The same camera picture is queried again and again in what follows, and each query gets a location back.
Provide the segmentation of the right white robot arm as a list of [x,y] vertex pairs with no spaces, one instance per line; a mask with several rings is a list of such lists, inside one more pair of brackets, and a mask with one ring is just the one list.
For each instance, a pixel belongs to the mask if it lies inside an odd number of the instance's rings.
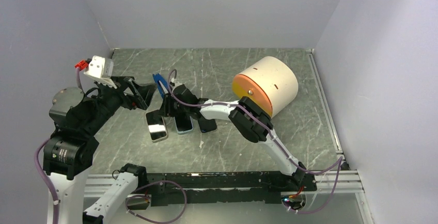
[[277,136],[271,116],[249,97],[238,101],[221,102],[198,98],[185,85],[164,94],[159,109],[161,116],[186,114],[195,120],[230,121],[248,141],[260,145],[284,174],[284,184],[297,190],[304,183],[305,168]]

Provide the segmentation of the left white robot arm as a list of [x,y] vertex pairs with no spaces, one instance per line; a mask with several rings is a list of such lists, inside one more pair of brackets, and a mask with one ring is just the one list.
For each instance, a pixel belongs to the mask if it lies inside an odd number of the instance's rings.
[[108,223],[128,194],[148,186],[146,168],[127,164],[121,179],[84,208],[86,181],[99,146],[96,133],[121,107],[146,110],[157,89],[155,83],[138,84],[131,76],[112,76],[110,81],[95,81],[97,94],[68,87],[53,97],[49,116],[55,130],[34,160],[50,194],[48,223]]

